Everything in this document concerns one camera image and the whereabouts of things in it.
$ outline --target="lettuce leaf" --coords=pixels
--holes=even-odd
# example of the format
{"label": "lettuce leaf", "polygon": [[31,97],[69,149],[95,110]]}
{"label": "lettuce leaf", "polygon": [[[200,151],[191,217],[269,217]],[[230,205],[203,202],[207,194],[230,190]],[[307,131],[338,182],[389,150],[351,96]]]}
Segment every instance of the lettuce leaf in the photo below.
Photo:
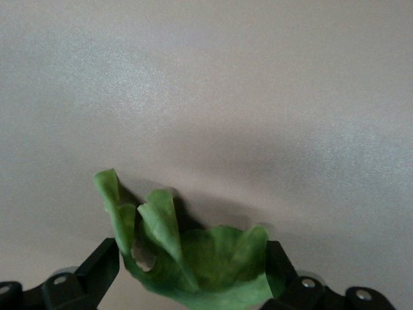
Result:
{"label": "lettuce leaf", "polygon": [[[126,269],[142,285],[191,310],[242,310],[272,298],[265,276],[268,233],[256,225],[248,231],[222,225],[179,233],[172,194],[158,189],[137,206],[123,203],[114,169],[94,176],[105,202]],[[155,256],[149,271],[132,257],[136,209],[143,247]],[[273,291],[284,290],[280,282]]]}

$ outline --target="metal screw head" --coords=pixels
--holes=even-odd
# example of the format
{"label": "metal screw head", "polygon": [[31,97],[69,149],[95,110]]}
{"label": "metal screw head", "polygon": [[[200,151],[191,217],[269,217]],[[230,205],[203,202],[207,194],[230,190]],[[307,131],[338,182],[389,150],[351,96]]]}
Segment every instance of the metal screw head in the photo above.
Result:
{"label": "metal screw head", "polygon": [[9,292],[9,290],[10,290],[10,286],[9,286],[9,285],[0,287],[0,295]]}
{"label": "metal screw head", "polygon": [[364,289],[359,289],[356,291],[356,295],[358,298],[361,300],[366,300],[369,301],[372,299],[372,295],[368,291],[365,291]]}
{"label": "metal screw head", "polygon": [[67,279],[67,276],[59,276],[56,279],[54,279],[53,284],[54,285],[61,284],[64,281],[66,281],[66,279]]}
{"label": "metal screw head", "polygon": [[309,289],[312,289],[312,288],[314,288],[314,287],[316,286],[316,284],[314,283],[314,281],[311,280],[311,279],[308,279],[308,278],[306,278],[306,279],[304,279],[303,281],[301,281],[301,283],[302,283],[305,287],[307,287],[307,288],[309,288]]}

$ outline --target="screw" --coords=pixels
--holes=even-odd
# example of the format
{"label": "screw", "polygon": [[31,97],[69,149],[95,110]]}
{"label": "screw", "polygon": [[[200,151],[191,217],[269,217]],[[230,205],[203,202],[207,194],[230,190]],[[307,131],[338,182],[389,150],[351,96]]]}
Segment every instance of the screw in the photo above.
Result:
{"label": "screw", "polygon": [[60,277],[54,279],[53,284],[54,285],[61,284],[64,281],[66,281],[66,279],[67,279],[67,276],[60,276]]}
{"label": "screw", "polygon": [[311,279],[308,279],[308,278],[306,278],[306,279],[304,279],[303,281],[301,281],[301,283],[302,283],[305,287],[307,287],[307,288],[309,288],[309,289],[312,289],[312,288],[314,288],[314,287],[316,286],[316,284],[314,283],[314,281],[311,280]]}
{"label": "screw", "polygon": [[1,288],[0,288],[0,295],[9,292],[9,290],[10,290],[10,286],[9,286],[9,285],[6,285],[6,286],[1,287]]}
{"label": "screw", "polygon": [[361,300],[369,301],[372,299],[372,295],[369,292],[365,291],[364,289],[359,289],[356,291],[356,295]]}

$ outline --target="gray surface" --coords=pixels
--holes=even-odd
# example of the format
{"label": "gray surface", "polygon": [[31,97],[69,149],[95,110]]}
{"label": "gray surface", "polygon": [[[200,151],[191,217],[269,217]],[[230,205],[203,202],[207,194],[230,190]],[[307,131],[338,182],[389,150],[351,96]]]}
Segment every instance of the gray surface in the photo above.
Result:
{"label": "gray surface", "polygon": [[[263,222],[344,293],[413,291],[413,2],[0,1],[0,272],[110,236],[92,185]],[[124,271],[100,309],[182,309]]]}

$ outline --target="black plastic part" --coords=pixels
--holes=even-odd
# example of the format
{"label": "black plastic part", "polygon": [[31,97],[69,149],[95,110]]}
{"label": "black plastic part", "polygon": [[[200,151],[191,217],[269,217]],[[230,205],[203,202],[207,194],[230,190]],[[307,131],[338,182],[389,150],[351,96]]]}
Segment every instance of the black plastic part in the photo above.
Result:
{"label": "black plastic part", "polygon": [[[368,293],[371,299],[361,299],[358,296],[361,292]],[[368,287],[350,287],[346,291],[346,301],[357,310],[395,310],[386,297]]]}
{"label": "black plastic part", "polygon": [[[304,285],[305,281],[309,281],[314,286],[306,287]],[[288,286],[288,289],[279,297],[279,301],[293,309],[313,310],[324,295],[324,292],[324,287],[316,279],[302,276],[296,278]]]}
{"label": "black plastic part", "polygon": [[42,287],[47,310],[96,310],[73,273],[60,273],[49,278]]}
{"label": "black plastic part", "polygon": [[119,272],[119,249],[107,238],[75,271],[83,291],[98,305]]}
{"label": "black plastic part", "polygon": [[268,241],[265,253],[267,281],[273,296],[278,297],[279,279],[285,287],[288,287],[298,277],[298,274],[278,241]]}
{"label": "black plastic part", "polygon": [[19,282],[1,282],[0,292],[2,310],[12,310],[19,306],[19,301],[23,297],[23,288]]}
{"label": "black plastic part", "polygon": [[266,253],[268,284],[272,287],[273,279],[278,277],[283,279],[286,288],[281,296],[275,296],[277,299],[268,300],[261,310],[395,310],[373,289],[350,287],[346,295],[341,296],[315,278],[299,277],[279,242],[267,242]]}
{"label": "black plastic part", "polygon": [[0,310],[96,310],[118,272],[119,250],[107,238],[75,273],[53,275],[25,292],[19,282],[0,282]]}

